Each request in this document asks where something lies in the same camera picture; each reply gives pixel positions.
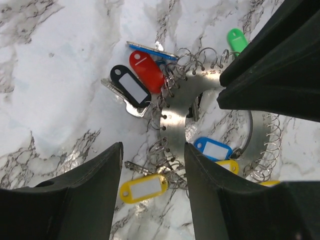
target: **marble surface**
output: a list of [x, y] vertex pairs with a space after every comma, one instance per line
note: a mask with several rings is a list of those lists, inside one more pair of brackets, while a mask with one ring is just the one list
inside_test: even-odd
[[[168, 52], [228, 48], [227, 32], [252, 40], [282, 0], [1, 0], [0, 186], [33, 187], [89, 161], [114, 142], [124, 160], [146, 162], [158, 132], [129, 115], [106, 89], [116, 64], [128, 64], [126, 41]], [[232, 148], [248, 132], [242, 111], [220, 110], [216, 92], [186, 136], [212, 136]], [[280, 116], [281, 156], [273, 180], [320, 179], [320, 124]], [[138, 174], [123, 169], [120, 184]], [[110, 239], [193, 240], [185, 191], [127, 205], [118, 198]]]

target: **key tag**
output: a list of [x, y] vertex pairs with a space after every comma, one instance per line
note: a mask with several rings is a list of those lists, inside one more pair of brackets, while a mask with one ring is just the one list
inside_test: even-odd
[[135, 108], [145, 108], [150, 104], [150, 92], [126, 66], [114, 66], [110, 78]]
[[135, 204], [160, 196], [167, 188], [168, 182], [163, 175], [152, 174], [125, 182], [120, 188], [119, 195], [126, 204]]
[[146, 88], [154, 94], [161, 92], [165, 76], [148, 53], [134, 51], [129, 57], [130, 66]]
[[231, 147], [208, 137], [198, 138], [193, 145], [214, 162], [227, 160], [232, 154]]
[[228, 32], [227, 40], [230, 44], [231, 49], [239, 53], [241, 53], [248, 45], [248, 41], [246, 40], [245, 35], [238, 28], [234, 28]]
[[280, 183], [280, 181], [265, 181], [265, 182], [261, 182], [259, 184], [266, 186], [266, 187], [273, 187], [274, 185], [277, 185], [279, 183]]
[[127, 41], [126, 44], [128, 44], [128, 46], [132, 49], [139, 50], [139, 51], [147, 53], [147, 54], [152, 54], [152, 55], [155, 55], [155, 56], [158, 56], [158, 57], [161, 57], [164, 59], [172, 60], [172, 61], [178, 60], [177, 55], [171, 54], [169, 52], [161, 51], [161, 50], [151, 48], [148, 46], [143, 46], [141, 44], [131, 42], [131, 41]]
[[224, 160], [224, 161], [216, 161], [216, 164], [219, 164], [221, 167], [229, 170], [234, 174], [238, 174], [239, 172], [239, 164], [235, 160]]

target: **black key tag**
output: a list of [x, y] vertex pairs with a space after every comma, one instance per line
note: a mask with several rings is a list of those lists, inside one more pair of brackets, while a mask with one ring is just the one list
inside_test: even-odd
[[150, 92], [126, 66], [114, 66], [110, 78], [135, 108], [145, 108], [150, 104]]

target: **silver key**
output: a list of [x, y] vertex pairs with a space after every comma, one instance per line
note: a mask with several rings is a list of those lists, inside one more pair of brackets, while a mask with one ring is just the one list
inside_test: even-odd
[[118, 89], [111, 81], [109, 81], [107, 78], [102, 78], [101, 79], [101, 83], [107, 87], [109, 90], [111, 90], [112, 92], [114, 92], [116, 95], [118, 95], [120, 98], [123, 99], [123, 101], [125, 102], [125, 109], [126, 111], [137, 117], [137, 118], [143, 118], [148, 107], [145, 108], [136, 108], [134, 106], [132, 106], [129, 102], [129, 100], [126, 98], [126, 96], [124, 95], [124, 93]]
[[199, 117], [199, 110], [198, 110], [198, 103], [199, 103], [199, 99], [196, 98], [195, 101], [192, 103], [191, 105], [191, 109], [192, 109], [192, 118], [193, 121], [196, 123], [199, 121], [200, 117]]
[[132, 161], [124, 162], [124, 166], [126, 169], [130, 169], [131, 171], [134, 171], [138, 174], [143, 174], [145, 176], [155, 174], [155, 172], [149, 170], [148, 168], [140, 166]]

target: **key tag hole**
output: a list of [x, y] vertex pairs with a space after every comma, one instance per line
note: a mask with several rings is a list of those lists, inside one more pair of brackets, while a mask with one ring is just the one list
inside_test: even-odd
[[114, 73], [117, 74], [118, 76], [121, 75], [121, 71], [119, 69], [114, 70]]

